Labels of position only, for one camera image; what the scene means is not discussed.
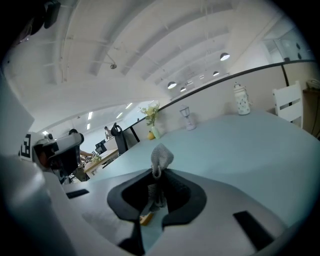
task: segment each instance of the gray cloth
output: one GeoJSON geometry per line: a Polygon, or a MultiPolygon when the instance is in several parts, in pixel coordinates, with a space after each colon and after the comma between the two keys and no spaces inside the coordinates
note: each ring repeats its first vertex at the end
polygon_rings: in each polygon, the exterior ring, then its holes
{"type": "Polygon", "coordinates": [[[157,183],[163,170],[167,169],[174,160],[174,155],[163,144],[157,145],[151,153],[152,175],[155,183],[148,186],[148,202],[141,215],[155,213],[167,205],[164,191],[157,183]]]}

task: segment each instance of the white ceiling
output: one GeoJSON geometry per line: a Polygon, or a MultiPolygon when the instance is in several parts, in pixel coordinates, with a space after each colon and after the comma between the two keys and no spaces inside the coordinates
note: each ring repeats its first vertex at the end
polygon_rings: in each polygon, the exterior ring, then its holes
{"type": "Polygon", "coordinates": [[[92,113],[90,120],[88,120],[88,113],[85,113],[57,125],[47,127],[46,129],[41,130],[41,132],[45,130],[55,138],[67,135],[71,129],[76,129],[79,133],[85,134],[96,129],[101,129],[110,124],[113,125],[115,122],[122,121],[137,105],[137,103],[134,103],[128,109],[126,109],[127,105],[118,105],[100,109],[92,113]]]}
{"type": "Polygon", "coordinates": [[[59,1],[57,22],[2,67],[36,132],[130,102],[164,105],[190,79],[205,75],[194,88],[224,76],[279,12],[266,0],[59,1]],[[223,52],[231,57],[222,62],[223,52]]]}

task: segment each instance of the desk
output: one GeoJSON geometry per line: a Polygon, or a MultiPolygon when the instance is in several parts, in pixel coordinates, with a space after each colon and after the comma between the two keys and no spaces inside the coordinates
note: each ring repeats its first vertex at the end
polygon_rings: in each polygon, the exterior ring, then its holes
{"type": "Polygon", "coordinates": [[[308,214],[320,179],[320,142],[296,125],[264,111],[225,115],[143,140],[89,182],[151,166],[151,152],[163,143],[172,169],[233,185],[291,226],[308,214]]]}
{"type": "Polygon", "coordinates": [[[94,177],[93,171],[96,170],[99,166],[101,166],[103,163],[105,163],[107,160],[109,160],[112,156],[118,153],[118,149],[111,149],[103,152],[101,156],[101,160],[98,162],[88,162],[84,167],[84,173],[89,176],[91,179],[94,177]]]}

